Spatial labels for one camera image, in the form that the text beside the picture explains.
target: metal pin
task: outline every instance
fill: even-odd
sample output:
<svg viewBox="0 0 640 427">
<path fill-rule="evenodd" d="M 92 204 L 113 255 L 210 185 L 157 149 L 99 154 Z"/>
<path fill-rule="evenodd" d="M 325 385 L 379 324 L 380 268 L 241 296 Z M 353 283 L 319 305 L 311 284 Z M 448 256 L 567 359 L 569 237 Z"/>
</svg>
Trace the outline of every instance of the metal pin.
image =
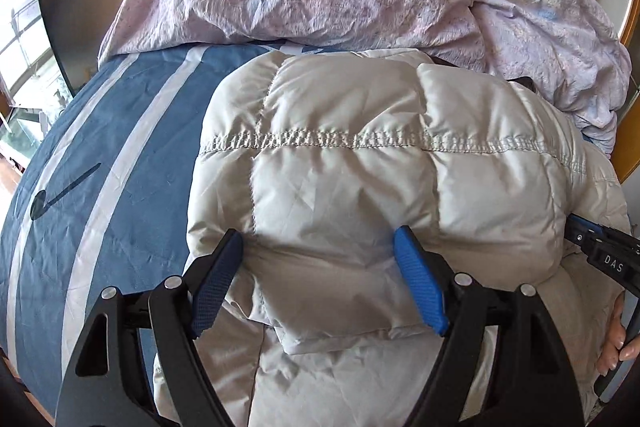
<svg viewBox="0 0 640 427">
<path fill-rule="evenodd" d="M 453 280 L 458 286 L 471 286 L 471 283 L 474 281 L 468 273 L 462 272 L 456 273 L 456 276 L 453 277 Z"/>
<path fill-rule="evenodd" d="M 102 297 L 104 300 L 108 300 L 115 297 L 117 292 L 118 291 L 113 286 L 107 286 L 107 288 L 102 290 L 102 293 L 100 293 L 100 297 Z"/>
<path fill-rule="evenodd" d="M 520 291 L 527 297 L 533 297 L 536 294 L 536 289 L 530 284 L 523 284 L 520 286 Z"/>
<path fill-rule="evenodd" d="M 171 277 L 167 277 L 164 281 L 164 287 L 168 290 L 173 290 L 182 284 L 182 277 L 179 275 L 172 275 Z"/>
</svg>

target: fingernail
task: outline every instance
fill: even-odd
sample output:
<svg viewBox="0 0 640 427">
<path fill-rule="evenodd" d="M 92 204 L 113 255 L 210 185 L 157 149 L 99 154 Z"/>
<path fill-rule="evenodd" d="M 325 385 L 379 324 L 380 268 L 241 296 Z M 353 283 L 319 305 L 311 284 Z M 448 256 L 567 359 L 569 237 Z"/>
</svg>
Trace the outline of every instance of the fingernail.
<svg viewBox="0 0 640 427">
<path fill-rule="evenodd" d="M 632 359 L 634 355 L 634 350 L 633 348 L 626 348 L 623 349 L 622 351 L 620 351 L 620 360 L 629 360 Z"/>
</svg>

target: blue clamp pad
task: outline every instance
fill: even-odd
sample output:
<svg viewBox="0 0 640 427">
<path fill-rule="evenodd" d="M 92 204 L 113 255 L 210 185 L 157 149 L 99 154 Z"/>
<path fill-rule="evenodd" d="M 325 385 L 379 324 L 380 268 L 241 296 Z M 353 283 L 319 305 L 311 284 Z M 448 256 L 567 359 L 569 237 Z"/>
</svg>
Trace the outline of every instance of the blue clamp pad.
<svg viewBox="0 0 640 427">
<path fill-rule="evenodd" d="M 218 255 L 206 279 L 193 295 L 191 330 L 196 337 L 212 327 L 241 263 L 242 235 L 234 232 Z"/>
<path fill-rule="evenodd" d="M 565 234 L 564 237 L 566 239 L 569 239 L 569 241 L 572 240 L 571 233 L 568 231 L 568 229 L 575 227 L 577 230 L 592 230 L 593 233 L 595 233 L 596 235 L 599 235 L 600 237 L 604 236 L 604 232 L 602 231 L 602 227 L 596 223 L 593 223 L 592 221 L 589 221 L 588 219 L 584 219 L 583 217 L 580 216 L 576 216 L 575 214 L 569 214 L 566 217 L 566 224 L 565 224 Z"/>
<path fill-rule="evenodd" d="M 425 324 L 443 336 L 449 328 L 444 310 L 444 295 L 436 276 L 431 272 L 420 247 L 409 227 L 400 227 L 394 234 L 394 256 L 409 286 L 415 304 Z"/>
</svg>

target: white stripe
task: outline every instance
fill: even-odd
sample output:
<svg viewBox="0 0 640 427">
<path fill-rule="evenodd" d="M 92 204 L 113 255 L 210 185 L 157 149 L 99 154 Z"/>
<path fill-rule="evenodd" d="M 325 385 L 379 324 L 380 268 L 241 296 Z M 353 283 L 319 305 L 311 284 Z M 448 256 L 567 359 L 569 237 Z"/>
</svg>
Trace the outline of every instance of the white stripe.
<svg viewBox="0 0 640 427">
<path fill-rule="evenodd" d="M 295 42 L 287 41 L 280 47 L 280 51 L 285 55 L 302 55 L 304 46 Z"/>
<path fill-rule="evenodd" d="M 94 110 L 95 106 L 107 93 L 107 91 L 115 84 L 120 77 L 127 71 L 127 68 L 132 65 L 138 54 L 129 55 L 125 58 L 120 65 L 116 68 L 111 76 L 98 88 L 98 90 L 92 95 L 92 97 L 84 105 L 76 119 L 71 123 L 65 134 L 62 136 L 56 148 L 54 149 L 51 158 L 47 161 L 42 172 L 40 179 L 33 189 L 33 193 L 29 199 L 29 204 L 26 207 L 24 215 L 22 216 L 22 223 L 20 224 L 20 232 L 18 232 L 18 239 L 15 242 L 14 256 L 11 260 L 11 272 L 9 272 L 9 289 L 7 295 L 6 304 L 6 347 L 9 360 L 15 368 L 18 367 L 17 355 L 15 352 L 15 306 L 18 291 L 18 279 L 20 278 L 20 267 L 22 266 L 22 256 L 24 254 L 24 247 L 27 243 L 27 237 L 31 230 L 31 205 L 33 204 L 33 198 L 35 195 L 46 188 L 49 181 L 56 171 L 56 167 L 65 155 L 66 149 L 69 147 L 74 139 L 78 130 L 82 127 L 84 122 Z"/>
<path fill-rule="evenodd" d="M 86 301 L 94 277 L 95 263 L 102 247 L 104 234 L 118 204 L 129 175 L 151 133 L 173 102 L 178 90 L 198 67 L 208 46 L 191 48 L 180 67 L 166 81 L 162 89 L 138 120 L 118 157 L 113 162 L 104 185 L 98 194 L 94 208 L 84 227 L 84 233 L 76 252 L 71 279 L 66 290 L 65 314 L 62 321 L 62 374 L 65 374 L 69 358 L 84 325 Z"/>
</svg>

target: wooden floor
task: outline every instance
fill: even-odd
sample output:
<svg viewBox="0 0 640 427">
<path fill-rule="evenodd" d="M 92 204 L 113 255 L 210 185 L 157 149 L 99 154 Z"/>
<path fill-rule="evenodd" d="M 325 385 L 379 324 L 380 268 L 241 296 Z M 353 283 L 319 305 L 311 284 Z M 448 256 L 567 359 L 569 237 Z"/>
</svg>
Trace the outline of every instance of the wooden floor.
<svg viewBox="0 0 640 427">
<path fill-rule="evenodd" d="M 15 187 L 19 182 L 20 174 L 15 171 L 11 163 L 0 156 L 0 223 L 4 223 Z"/>
</svg>

